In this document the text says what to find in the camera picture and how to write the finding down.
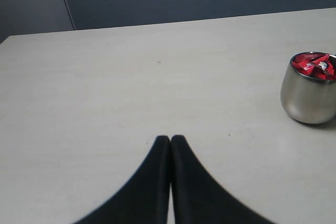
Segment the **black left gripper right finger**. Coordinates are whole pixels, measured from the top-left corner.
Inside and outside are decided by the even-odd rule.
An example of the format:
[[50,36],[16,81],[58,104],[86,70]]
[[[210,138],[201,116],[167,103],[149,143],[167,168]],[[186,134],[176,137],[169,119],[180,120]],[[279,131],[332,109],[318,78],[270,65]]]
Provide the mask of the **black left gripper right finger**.
[[203,167],[186,138],[171,139],[176,223],[272,223],[227,192]]

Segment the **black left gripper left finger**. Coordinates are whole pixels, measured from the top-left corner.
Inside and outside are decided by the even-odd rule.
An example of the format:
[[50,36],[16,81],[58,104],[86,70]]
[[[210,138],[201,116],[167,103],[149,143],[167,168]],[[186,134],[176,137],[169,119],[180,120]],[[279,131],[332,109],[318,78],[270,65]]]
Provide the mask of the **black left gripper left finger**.
[[170,182],[171,142],[160,135],[123,187],[77,223],[167,223]]

